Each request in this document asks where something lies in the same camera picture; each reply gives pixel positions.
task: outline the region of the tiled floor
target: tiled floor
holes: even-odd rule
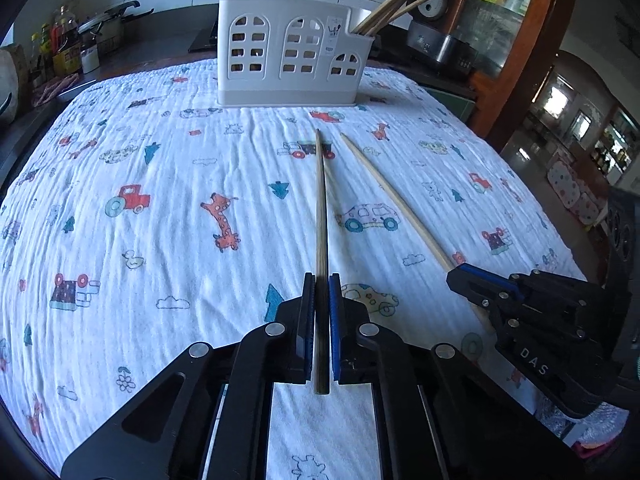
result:
[[[529,155],[527,160],[520,149]],[[569,213],[546,180],[545,164],[549,153],[536,143],[527,132],[517,130],[500,154],[518,174],[555,226],[564,243],[574,254],[575,263],[589,282],[598,281],[598,256],[589,235],[578,219]]]

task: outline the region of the patterned cloth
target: patterned cloth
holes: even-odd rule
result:
[[[540,205],[409,79],[367,69],[348,108],[216,104],[216,61],[96,84],[60,115],[0,208],[0,396],[64,459],[190,343],[219,347],[300,294],[325,142],[330,272],[408,343],[459,348],[529,411],[495,352],[345,133],[456,262],[582,278]],[[378,478],[370,387],[278,384],[269,478]]]

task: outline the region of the wooden cabinet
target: wooden cabinet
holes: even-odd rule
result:
[[[478,50],[468,125],[500,151],[551,67],[575,0],[455,0],[444,32]]]

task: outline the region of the pink cloth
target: pink cloth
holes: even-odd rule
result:
[[[31,97],[31,105],[35,108],[37,106],[41,106],[44,103],[48,103],[55,96],[59,95],[67,88],[75,85],[76,82],[80,79],[80,76],[75,73],[66,76],[65,78],[55,77],[48,83],[36,88],[33,91],[33,96]]]

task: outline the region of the product label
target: product label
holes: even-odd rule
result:
[[[326,20],[326,29],[322,37],[322,45],[320,47],[321,56],[334,56],[335,46],[338,43],[338,35],[342,30],[342,18],[337,16],[329,16]]]

